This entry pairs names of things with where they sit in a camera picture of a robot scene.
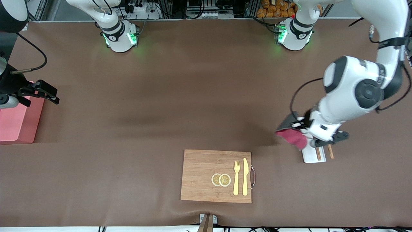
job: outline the brown table mat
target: brown table mat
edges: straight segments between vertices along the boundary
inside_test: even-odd
[[[0,146],[0,226],[181,225],[207,212],[227,226],[412,226],[412,97],[345,123],[333,161],[304,164],[274,137],[302,83],[342,55],[375,60],[368,22],[351,22],[320,20],[299,52],[252,20],[148,22],[121,54],[93,23],[30,23],[22,35],[49,62],[26,77],[61,103],[45,103],[35,144]],[[42,62],[17,40],[11,65]],[[295,109],[322,96],[313,83]],[[252,152],[253,203],[181,201],[184,149]]]

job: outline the chopstick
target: chopstick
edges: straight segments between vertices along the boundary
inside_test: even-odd
[[[334,159],[335,157],[333,156],[333,151],[332,151],[332,146],[328,144],[328,151],[331,159]]]

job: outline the wooden knife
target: wooden knife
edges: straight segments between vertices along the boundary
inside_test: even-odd
[[[243,187],[242,194],[244,196],[248,195],[248,174],[249,174],[249,165],[246,158],[243,158]]]

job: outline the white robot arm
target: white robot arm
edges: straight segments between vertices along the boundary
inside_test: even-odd
[[[68,4],[90,15],[103,31],[106,44],[115,52],[126,52],[135,47],[139,32],[135,24],[120,20],[111,9],[121,0],[66,0]]]
[[[285,48],[297,51],[301,50],[312,35],[312,29],[318,21],[320,11],[319,4],[334,4],[343,0],[293,0],[299,7],[294,18],[287,18],[280,24],[284,24],[284,36],[278,38],[278,43]]]
[[[298,129],[306,136],[307,146],[302,150],[304,159],[305,155],[307,159],[316,158],[316,147],[348,138],[346,132],[339,131],[340,126],[375,110],[384,99],[394,95],[402,83],[401,67],[407,42],[404,36],[409,12],[406,0],[351,2],[355,11],[379,33],[376,62],[349,56],[335,60],[323,76],[326,96],[304,117],[297,118],[292,113],[278,128],[277,131],[284,130],[289,124],[290,128]]]

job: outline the cutting board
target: cutting board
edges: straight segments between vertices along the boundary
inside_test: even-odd
[[[243,158],[246,158],[249,165],[247,196],[242,194]],[[233,195],[235,161],[240,163],[239,194],[237,196]],[[250,152],[185,150],[180,199],[188,201],[252,203],[250,165]],[[227,187],[214,186],[212,176],[215,173],[228,174],[231,178],[230,185]]]

